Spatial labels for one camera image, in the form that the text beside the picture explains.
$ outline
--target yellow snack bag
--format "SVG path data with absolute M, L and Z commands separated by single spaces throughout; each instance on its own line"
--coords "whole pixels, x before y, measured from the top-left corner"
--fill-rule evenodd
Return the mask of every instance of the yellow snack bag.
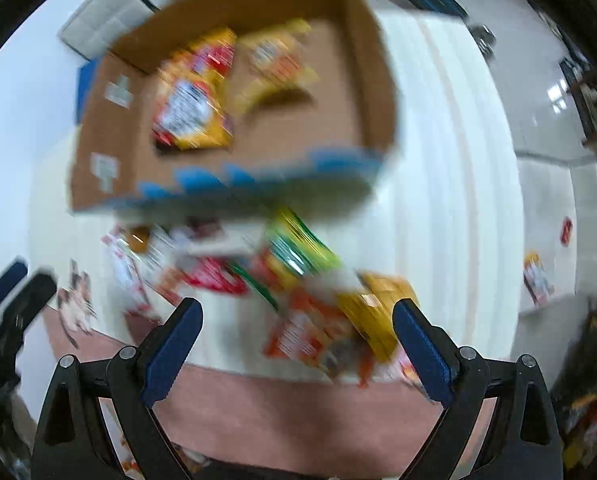
M 392 326 L 392 311 L 397 301 L 410 298 L 418 306 L 414 289 L 403 278 L 360 272 L 359 278 L 368 291 L 337 294 L 339 308 L 367 340 L 376 361 L 387 363 L 399 340 Z
M 223 83 L 232 67 L 236 35 L 226 28 L 176 52 L 160 70 L 152 122 L 160 150 L 218 148 L 232 142 Z
M 305 20 L 292 20 L 240 40 L 257 75 L 236 97 L 234 113 L 245 114 L 273 94 L 304 90 L 319 79 L 303 59 L 303 41 L 310 29 Z

